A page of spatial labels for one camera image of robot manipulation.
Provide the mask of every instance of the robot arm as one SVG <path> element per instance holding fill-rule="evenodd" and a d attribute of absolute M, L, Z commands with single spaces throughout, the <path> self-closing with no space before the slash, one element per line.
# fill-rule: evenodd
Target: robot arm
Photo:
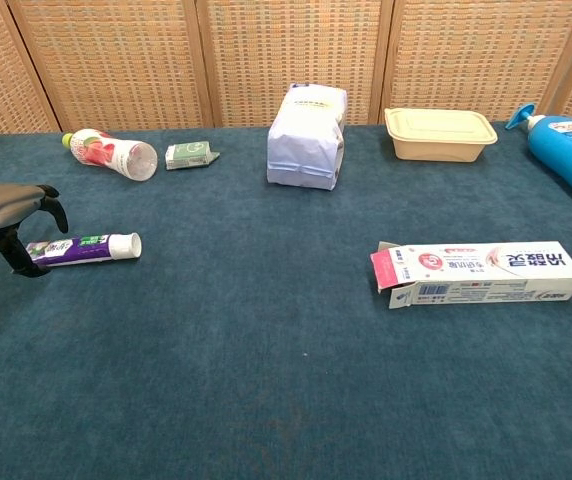
<path fill-rule="evenodd" d="M 39 277 L 48 269 L 33 263 L 17 237 L 21 222 L 37 210 L 55 217 L 62 233 L 68 231 L 66 213 L 57 200 L 59 192 L 48 185 L 0 184 L 0 253 L 15 273 L 26 277 Z"/>

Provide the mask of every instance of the blue bottle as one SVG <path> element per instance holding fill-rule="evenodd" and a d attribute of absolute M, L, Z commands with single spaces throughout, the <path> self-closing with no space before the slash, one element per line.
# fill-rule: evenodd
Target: blue bottle
<path fill-rule="evenodd" d="M 572 118 L 535 115 L 535 105 L 522 105 L 506 129 L 528 120 L 528 145 L 539 161 L 559 174 L 572 187 Z"/>

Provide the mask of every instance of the white paper bag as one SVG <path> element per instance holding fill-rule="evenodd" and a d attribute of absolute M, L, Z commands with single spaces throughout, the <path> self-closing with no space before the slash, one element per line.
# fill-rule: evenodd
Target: white paper bag
<path fill-rule="evenodd" d="M 344 155 L 346 91 L 293 84 L 268 132 L 270 183 L 332 190 Z"/>

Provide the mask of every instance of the beige plastic container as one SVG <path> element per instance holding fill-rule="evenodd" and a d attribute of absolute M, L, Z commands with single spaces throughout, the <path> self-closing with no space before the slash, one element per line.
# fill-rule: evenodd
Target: beige plastic container
<path fill-rule="evenodd" d="M 497 133 L 486 117 L 468 110 L 387 108 L 388 134 L 404 160 L 474 162 Z"/>

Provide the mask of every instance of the table surface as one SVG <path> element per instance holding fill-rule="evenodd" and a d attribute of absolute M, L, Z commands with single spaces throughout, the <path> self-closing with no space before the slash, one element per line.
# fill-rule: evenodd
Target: table surface
<path fill-rule="evenodd" d="M 572 478 L 572 299 L 388 310 L 375 288 L 380 240 L 572 256 L 572 190 L 494 127 L 452 164 L 349 126 L 332 192 L 268 184 L 264 128 L 119 132 L 221 152 L 143 183 L 0 136 L 0 182 L 59 189 L 70 236 L 143 241 L 37 279 L 0 256 L 0 478 Z M 66 236 L 38 212 L 20 237 Z"/>

